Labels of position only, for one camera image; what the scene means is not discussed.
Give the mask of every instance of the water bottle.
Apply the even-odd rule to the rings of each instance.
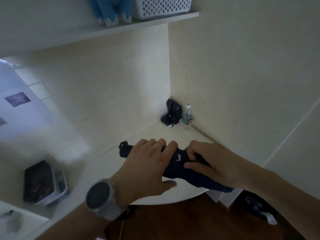
[[[190,129],[191,122],[192,122],[191,104],[186,104],[186,108],[183,112],[184,129],[186,130]]]

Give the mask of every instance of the blue plush toy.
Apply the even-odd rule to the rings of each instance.
[[[114,27],[121,18],[124,23],[132,23],[131,0],[89,0],[100,25]]]

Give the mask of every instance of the gold ring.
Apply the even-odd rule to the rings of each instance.
[[[162,147],[164,147],[164,144],[163,144],[161,141],[158,140],[157,142],[159,142],[159,143],[162,145]]]

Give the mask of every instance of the white plastic basket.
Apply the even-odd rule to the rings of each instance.
[[[134,17],[140,20],[189,12],[191,0],[135,0]]]

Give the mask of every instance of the silver watch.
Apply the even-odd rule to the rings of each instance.
[[[116,203],[116,190],[110,179],[102,179],[89,189],[85,197],[86,206],[99,217],[113,221],[125,209],[120,209]]]

